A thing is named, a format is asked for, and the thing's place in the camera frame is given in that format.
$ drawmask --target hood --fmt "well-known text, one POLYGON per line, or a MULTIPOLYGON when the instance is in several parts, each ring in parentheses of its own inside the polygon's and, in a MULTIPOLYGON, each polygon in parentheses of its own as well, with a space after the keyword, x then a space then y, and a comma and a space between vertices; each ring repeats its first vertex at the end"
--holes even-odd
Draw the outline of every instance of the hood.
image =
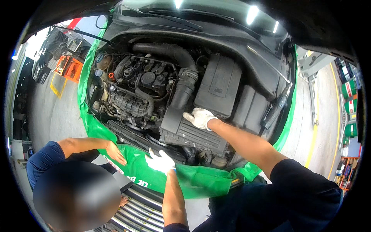
MULTIPOLYGON (((54 1, 44 1, 31 17, 22 43, 41 29, 69 19, 95 15, 108 15, 120 0, 65 0, 55 10, 54 1)), ((243 0, 267 13, 292 36, 293 43, 307 50, 339 57, 354 65, 357 58, 351 43, 329 6, 317 0, 243 0)))

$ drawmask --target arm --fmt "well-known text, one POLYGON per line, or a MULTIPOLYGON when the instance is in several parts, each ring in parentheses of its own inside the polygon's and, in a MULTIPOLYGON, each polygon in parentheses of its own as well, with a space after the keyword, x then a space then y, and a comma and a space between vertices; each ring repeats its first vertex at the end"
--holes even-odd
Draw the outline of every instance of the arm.
POLYGON ((239 155, 262 169, 268 178, 274 166, 287 159, 261 137, 220 121, 208 110, 194 108, 192 114, 183 113, 183 117, 197 128, 212 130, 220 135, 239 155))
POLYGON ((57 142, 64 152, 66 158, 72 153, 80 153, 93 149, 106 149, 107 154, 117 160, 122 165, 126 165, 126 160, 117 148, 116 144, 110 140, 101 138, 66 138, 57 142))
POLYGON ((258 166, 270 178, 272 169, 281 160, 287 159, 261 137, 228 125, 219 119, 211 119, 208 128, 225 139, 236 152, 258 166))
POLYGON ((165 226, 180 223, 188 226, 186 205, 182 189, 179 186, 177 174, 174 169, 167 173, 162 214, 164 215, 165 226))

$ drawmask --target forearm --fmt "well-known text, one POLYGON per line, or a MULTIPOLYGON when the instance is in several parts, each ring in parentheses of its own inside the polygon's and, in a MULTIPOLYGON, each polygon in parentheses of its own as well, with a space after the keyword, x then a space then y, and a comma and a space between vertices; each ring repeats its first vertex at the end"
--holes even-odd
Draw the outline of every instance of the forearm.
POLYGON ((261 137, 228 125, 219 119, 211 119, 207 126, 224 138, 239 155, 262 169, 268 178, 274 166, 281 160, 287 159, 261 137))
POLYGON ((179 186, 176 172, 171 169, 167 173, 162 214, 165 226, 173 223, 181 223, 188 226, 186 206, 182 189, 179 186))
POLYGON ((106 149, 111 141, 101 138, 66 138, 58 141, 65 157, 68 158, 72 153, 80 153, 93 149, 106 149))

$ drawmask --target green fender cover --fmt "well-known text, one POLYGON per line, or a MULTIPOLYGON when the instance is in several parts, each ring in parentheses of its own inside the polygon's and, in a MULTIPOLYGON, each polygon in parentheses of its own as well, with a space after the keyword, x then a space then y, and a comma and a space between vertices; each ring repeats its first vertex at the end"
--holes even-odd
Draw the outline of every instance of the green fender cover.
MULTIPOLYGON (((101 30, 98 36, 102 37, 104 32, 105 30, 101 30)), ((87 82, 99 42, 99 40, 95 40, 86 56, 77 90, 77 102, 87 135, 89 137, 103 138, 116 142, 116 135, 95 119, 92 114, 88 113, 89 107, 85 103, 87 82)), ((289 134, 295 109, 295 98, 296 89, 293 91, 291 108, 282 134, 273 145, 277 151, 282 149, 289 134)), ((116 169, 119 169, 123 175, 130 178, 135 184, 164 193, 166 175, 148 167, 144 158, 148 152, 128 144, 119 144, 118 148, 128 162, 125 166, 121 165, 116 160, 112 160, 107 155, 105 149, 100 149, 99 152, 108 159, 116 169)), ((240 172, 244 176, 245 182, 251 182, 261 172, 255 164, 250 162, 244 167, 236 168, 231 172, 210 167, 182 164, 177 164, 176 170, 179 184, 186 199, 226 195, 230 189, 231 181, 236 177, 236 172, 240 172)))

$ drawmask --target yellow floor marking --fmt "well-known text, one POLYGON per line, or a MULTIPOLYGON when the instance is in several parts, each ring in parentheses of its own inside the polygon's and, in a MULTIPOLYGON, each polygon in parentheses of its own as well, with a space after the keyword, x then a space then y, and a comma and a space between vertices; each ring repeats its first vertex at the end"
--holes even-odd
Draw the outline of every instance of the yellow floor marking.
POLYGON ((333 160, 332 160, 332 165, 331 165, 330 173, 328 174, 327 179, 330 178, 330 175, 331 175, 331 172, 332 172, 332 168, 334 167, 334 162, 335 162, 336 153, 338 152, 338 142, 339 142, 339 132, 340 132, 340 103, 339 103, 339 91, 338 91, 338 85, 336 84, 336 78, 335 78, 334 69, 332 68, 332 64, 331 64, 331 63, 330 63, 330 67, 331 67, 331 70, 332 70, 332 75, 334 76, 335 89, 336 89, 336 96, 337 96, 336 99, 338 100, 338 136, 337 136, 337 138, 336 138, 336 145, 335 145, 334 158, 333 158, 333 160))
POLYGON ((50 88, 52 89, 52 91, 54 92, 55 95, 57 95, 57 97, 60 99, 62 97, 62 93, 65 89, 65 86, 66 86, 66 83, 67 83, 67 79, 65 80, 64 84, 63 84, 63 87, 62 87, 62 90, 61 92, 58 91, 58 89, 55 88, 55 86, 53 85, 53 80, 54 80, 54 77, 55 77, 55 72, 54 72, 54 75, 53 75, 53 78, 52 78, 52 82, 50 83, 50 88))
MULTIPOLYGON (((319 97, 318 97, 318 88, 317 88, 317 93, 316 93, 316 98, 317 98, 317 116, 315 118, 315 121, 318 120, 318 114, 319 114, 319 97)), ((309 148, 309 153, 308 157, 306 158, 306 162, 304 167, 308 168, 309 164, 311 163, 312 155, 313 155, 313 150, 314 150, 314 145, 316 144, 316 138, 317 138, 317 130, 318 126, 314 125, 313 126, 313 136, 312 136, 312 144, 311 147, 309 148)))

